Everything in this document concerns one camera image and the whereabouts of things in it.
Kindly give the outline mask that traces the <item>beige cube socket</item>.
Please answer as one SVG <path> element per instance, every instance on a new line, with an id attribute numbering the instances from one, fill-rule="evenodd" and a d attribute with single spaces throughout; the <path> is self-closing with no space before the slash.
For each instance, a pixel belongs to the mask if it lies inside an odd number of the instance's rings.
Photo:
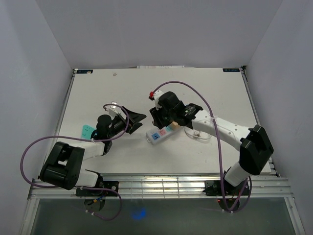
<path id="1" fill-rule="evenodd" d="M 172 123 L 171 123 L 171 128 L 172 128 L 173 130 L 177 130 L 177 129 L 180 129 L 180 126 L 179 126 L 176 122 L 172 122 Z"/>

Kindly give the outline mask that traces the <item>white colourful power strip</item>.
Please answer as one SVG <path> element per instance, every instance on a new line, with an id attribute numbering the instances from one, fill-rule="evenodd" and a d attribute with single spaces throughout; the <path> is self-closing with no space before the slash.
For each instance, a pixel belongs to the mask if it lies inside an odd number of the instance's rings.
<path id="1" fill-rule="evenodd" d="M 171 128 L 171 125 L 165 126 L 162 129 L 158 129 L 157 127 L 153 128 L 146 132 L 147 142 L 152 145 L 159 144 L 161 142 L 164 142 L 168 138 L 170 138 L 172 135 L 177 133 L 180 129 L 173 130 Z"/>

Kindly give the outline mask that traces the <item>teal triangular socket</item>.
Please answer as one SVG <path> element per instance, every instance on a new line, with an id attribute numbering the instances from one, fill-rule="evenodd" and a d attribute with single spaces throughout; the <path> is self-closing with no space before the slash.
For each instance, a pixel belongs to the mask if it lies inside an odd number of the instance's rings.
<path id="1" fill-rule="evenodd" d="M 92 133 L 95 131 L 95 128 L 89 125 L 83 125 L 81 138 L 85 140 L 90 140 Z"/>

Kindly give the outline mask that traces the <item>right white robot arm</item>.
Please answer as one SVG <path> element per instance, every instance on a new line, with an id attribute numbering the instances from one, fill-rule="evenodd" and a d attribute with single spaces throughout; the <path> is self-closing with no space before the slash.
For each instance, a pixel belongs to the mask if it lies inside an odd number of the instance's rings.
<path id="1" fill-rule="evenodd" d="M 226 172 L 221 181 L 221 189 L 226 194 L 233 194 L 249 176 L 259 175 L 274 153 L 266 130 L 260 125 L 245 127 L 212 117 L 199 105 L 184 105 L 173 92 L 151 92 L 149 99 L 155 102 L 150 114 L 153 125 L 158 129 L 176 123 L 214 136 L 239 151 L 238 162 Z"/>

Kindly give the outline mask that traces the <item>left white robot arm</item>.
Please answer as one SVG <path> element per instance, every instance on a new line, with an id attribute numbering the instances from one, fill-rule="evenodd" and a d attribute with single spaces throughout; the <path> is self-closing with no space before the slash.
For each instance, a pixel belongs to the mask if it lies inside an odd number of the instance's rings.
<path id="1" fill-rule="evenodd" d="M 63 189 L 87 187 L 92 195 L 100 195 L 104 184 L 101 174 L 82 167 L 83 161 L 106 155 L 112 139 L 121 133 L 132 134 L 142 126 L 145 114 L 139 114 L 121 106 L 126 115 L 123 117 L 114 105 L 109 107 L 109 113 L 98 117 L 96 129 L 90 136 L 90 141 L 69 144 L 58 141 L 54 144 L 39 178 L 45 183 Z"/>

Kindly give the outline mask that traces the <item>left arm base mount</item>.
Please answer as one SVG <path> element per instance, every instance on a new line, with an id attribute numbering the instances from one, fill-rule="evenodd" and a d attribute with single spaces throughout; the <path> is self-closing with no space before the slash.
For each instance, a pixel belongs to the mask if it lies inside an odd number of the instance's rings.
<path id="1" fill-rule="evenodd" d="M 118 198 L 118 181 L 100 181 L 95 187 L 79 187 L 76 189 L 75 196 L 84 198 L 84 207 L 92 212 L 100 212 L 106 203 L 107 197 Z"/>

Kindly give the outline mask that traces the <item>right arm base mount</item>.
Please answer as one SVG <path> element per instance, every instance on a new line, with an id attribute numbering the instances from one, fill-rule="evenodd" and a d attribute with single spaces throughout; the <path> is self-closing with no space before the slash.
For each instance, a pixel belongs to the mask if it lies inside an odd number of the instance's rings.
<path id="1" fill-rule="evenodd" d="M 204 182 L 204 190 L 202 192 L 206 196 L 216 196 L 222 211 L 234 213 L 241 210 L 240 198 L 247 196 L 247 199 L 249 199 L 251 191 L 247 180 L 239 183 L 236 187 L 224 181 L 224 190 L 222 190 L 220 180 L 207 180 Z"/>

